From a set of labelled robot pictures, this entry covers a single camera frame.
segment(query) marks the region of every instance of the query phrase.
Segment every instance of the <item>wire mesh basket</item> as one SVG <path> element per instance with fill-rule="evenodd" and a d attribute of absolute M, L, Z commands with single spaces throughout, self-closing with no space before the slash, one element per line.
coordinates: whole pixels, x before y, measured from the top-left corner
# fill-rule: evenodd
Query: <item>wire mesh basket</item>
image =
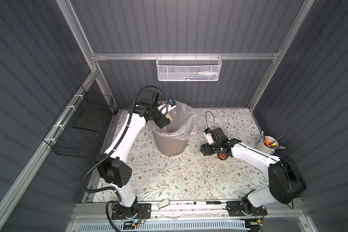
<path fill-rule="evenodd" d="M 220 56 L 193 59 L 156 59 L 159 81 L 217 81 L 222 60 Z"/>
<path fill-rule="evenodd" d="M 57 155 L 93 158 L 101 152 L 113 115 L 111 96 L 84 92 L 71 106 L 53 139 L 46 141 Z"/>

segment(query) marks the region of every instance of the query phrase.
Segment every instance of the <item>floor mat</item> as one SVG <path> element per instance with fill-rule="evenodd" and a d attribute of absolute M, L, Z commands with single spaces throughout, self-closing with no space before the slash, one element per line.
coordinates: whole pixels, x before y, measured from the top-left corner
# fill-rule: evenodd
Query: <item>floor mat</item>
<path fill-rule="evenodd" d="M 268 185 L 268 175 L 243 160 L 219 160 L 216 155 L 204 157 L 200 145 L 206 142 L 205 112 L 199 110 L 199 131 L 188 140 L 186 150 L 180 155 L 167 157 L 157 149 L 152 131 L 146 125 L 133 143 L 127 164 L 133 169 L 130 179 L 138 201 L 211 200 L 241 198 L 254 188 Z M 228 138 L 237 138 L 251 147 L 261 136 L 249 109 L 210 109 L 215 117 L 215 127 L 224 127 Z M 115 137 L 123 126 L 128 112 L 122 111 Z M 213 117 L 208 114 L 209 127 Z M 108 186 L 100 179 L 98 188 Z M 112 191 L 96 193 L 94 202 L 117 200 Z"/>

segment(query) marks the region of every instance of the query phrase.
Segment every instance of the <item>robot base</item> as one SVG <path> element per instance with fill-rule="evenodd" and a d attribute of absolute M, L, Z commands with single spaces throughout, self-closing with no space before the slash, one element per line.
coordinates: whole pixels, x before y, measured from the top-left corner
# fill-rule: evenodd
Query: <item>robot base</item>
<path fill-rule="evenodd" d="M 113 213 L 111 216 L 112 220 L 127 219 L 123 215 L 123 212 L 121 211 L 119 204 L 113 205 L 112 210 L 113 210 Z M 148 219 L 151 217 L 151 204 L 138 204 L 138 210 L 142 211 L 142 219 L 144 218 Z M 133 218 L 129 218 L 129 219 L 133 220 L 133 219 L 140 219 L 140 218 L 141 218 L 141 214 L 140 212 L 137 212 L 137 214 Z"/>
<path fill-rule="evenodd" d="M 227 206 L 226 206 L 226 210 L 228 211 L 228 214 L 230 217 L 240 217 L 240 216 L 254 216 L 255 213 L 257 214 L 257 216 L 260 216 L 259 213 L 255 211 L 253 212 L 248 212 L 249 214 L 244 213 L 243 211 L 243 206 L 242 204 L 242 200 L 237 200 L 237 201 L 229 201 L 226 202 Z M 260 207 L 261 210 L 259 210 L 260 214 L 263 216 L 267 215 L 267 210 L 265 208 L 265 206 L 261 206 Z"/>

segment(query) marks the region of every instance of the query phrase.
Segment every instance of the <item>white wire basket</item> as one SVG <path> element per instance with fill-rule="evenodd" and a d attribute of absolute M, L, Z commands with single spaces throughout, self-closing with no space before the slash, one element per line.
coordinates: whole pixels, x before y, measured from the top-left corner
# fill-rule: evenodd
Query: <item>white wire basket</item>
<path fill-rule="evenodd" d="M 222 60 L 220 56 L 208 58 L 163 58 L 156 59 L 159 81 L 217 81 Z"/>

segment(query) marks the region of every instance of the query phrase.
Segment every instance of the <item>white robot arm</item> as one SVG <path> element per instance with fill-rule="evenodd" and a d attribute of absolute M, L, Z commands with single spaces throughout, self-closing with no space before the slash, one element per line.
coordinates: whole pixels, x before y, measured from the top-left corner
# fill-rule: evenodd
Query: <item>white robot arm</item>
<path fill-rule="evenodd" d="M 153 87 L 159 89 L 165 96 L 166 102 L 158 104 L 159 94 L 153 90 L 146 90 L 145 98 L 137 102 L 139 94 L 146 88 Z M 159 128 L 163 128 L 170 123 L 167 113 L 176 107 L 174 100 L 167 100 L 165 93 L 156 86 L 143 87 L 135 97 L 133 105 L 127 119 L 104 154 L 96 154 L 97 164 L 89 170 L 82 181 L 82 189 L 85 192 L 94 193 L 105 190 L 113 190 L 119 198 L 120 209 L 124 216 L 131 217 L 136 214 L 138 201 L 130 186 L 132 169 L 126 164 L 130 148 L 148 120 L 153 120 Z M 86 177 L 97 168 L 99 175 L 109 183 L 109 187 L 99 189 L 88 189 L 84 186 Z"/>
<path fill-rule="evenodd" d="M 244 214 L 253 215 L 257 208 L 267 203 L 278 201 L 288 204 L 306 189 L 306 183 L 292 158 L 263 153 L 235 138 L 228 140 L 222 128 L 207 128 L 204 134 L 208 143 L 200 147 L 203 155 L 217 153 L 222 160 L 228 156 L 238 158 L 268 174 L 269 186 L 253 189 L 242 197 L 239 207 Z"/>

